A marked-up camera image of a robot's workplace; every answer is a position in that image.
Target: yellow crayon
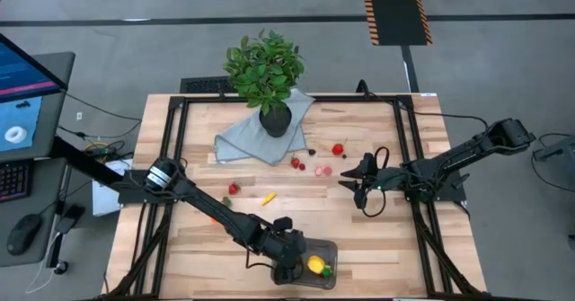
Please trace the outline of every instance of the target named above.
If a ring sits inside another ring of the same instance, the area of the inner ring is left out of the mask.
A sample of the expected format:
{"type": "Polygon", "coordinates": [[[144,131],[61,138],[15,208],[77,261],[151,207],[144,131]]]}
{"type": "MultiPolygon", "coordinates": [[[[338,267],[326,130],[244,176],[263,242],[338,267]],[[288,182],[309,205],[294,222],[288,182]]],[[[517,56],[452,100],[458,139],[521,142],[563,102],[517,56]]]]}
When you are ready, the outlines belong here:
{"type": "Polygon", "coordinates": [[[264,199],[264,200],[261,202],[261,204],[262,204],[263,206],[267,205],[268,202],[270,202],[270,201],[272,201],[274,198],[276,198],[276,195],[277,195],[276,192],[270,193],[270,195],[268,195],[268,196],[266,197],[266,199],[264,199]]]}

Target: computer mouse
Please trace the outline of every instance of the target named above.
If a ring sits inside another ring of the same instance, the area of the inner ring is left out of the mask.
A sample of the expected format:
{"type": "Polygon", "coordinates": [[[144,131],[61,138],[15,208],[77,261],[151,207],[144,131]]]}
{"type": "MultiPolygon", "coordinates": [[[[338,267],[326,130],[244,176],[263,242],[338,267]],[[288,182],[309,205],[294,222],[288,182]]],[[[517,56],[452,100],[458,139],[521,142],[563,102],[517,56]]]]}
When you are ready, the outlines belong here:
{"type": "Polygon", "coordinates": [[[8,235],[6,249],[12,255],[21,255],[28,251],[34,237],[42,225],[42,217],[38,214],[24,216],[8,235]]]}

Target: yellow and black tape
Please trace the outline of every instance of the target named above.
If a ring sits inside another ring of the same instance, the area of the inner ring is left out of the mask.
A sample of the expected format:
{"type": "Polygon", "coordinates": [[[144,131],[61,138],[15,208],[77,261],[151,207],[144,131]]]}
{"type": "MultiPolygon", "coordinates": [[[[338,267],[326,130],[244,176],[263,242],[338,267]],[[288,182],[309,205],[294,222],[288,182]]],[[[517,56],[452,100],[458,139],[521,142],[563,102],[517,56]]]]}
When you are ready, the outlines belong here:
{"type": "Polygon", "coordinates": [[[433,41],[421,0],[364,0],[374,45],[429,45],[433,41]]]}

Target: green leaves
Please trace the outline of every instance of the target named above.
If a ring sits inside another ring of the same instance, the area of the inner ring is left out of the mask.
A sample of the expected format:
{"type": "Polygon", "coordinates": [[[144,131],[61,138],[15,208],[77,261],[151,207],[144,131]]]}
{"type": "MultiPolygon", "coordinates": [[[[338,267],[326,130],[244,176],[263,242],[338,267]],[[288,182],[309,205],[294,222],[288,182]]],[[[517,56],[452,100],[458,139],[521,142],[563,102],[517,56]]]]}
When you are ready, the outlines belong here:
{"type": "Polygon", "coordinates": [[[299,47],[275,31],[265,30],[254,39],[243,36],[240,48],[226,50],[224,70],[238,93],[248,99],[248,107],[261,106],[261,112],[285,105],[290,88],[304,73],[299,47]]]}

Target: black plant pot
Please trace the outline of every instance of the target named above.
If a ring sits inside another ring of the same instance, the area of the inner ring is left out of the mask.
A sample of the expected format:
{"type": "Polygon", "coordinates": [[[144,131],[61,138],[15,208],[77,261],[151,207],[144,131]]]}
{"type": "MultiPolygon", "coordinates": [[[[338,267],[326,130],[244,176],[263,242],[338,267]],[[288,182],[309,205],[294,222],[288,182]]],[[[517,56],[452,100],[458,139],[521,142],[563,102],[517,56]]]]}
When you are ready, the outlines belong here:
{"type": "Polygon", "coordinates": [[[260,123],[268,134],[272,137],[282,137],[286,133],[291,122],[291,110],[288,106],[273,109],[268,111],[267,115],[263,115],[260,111],[260,123]]]}

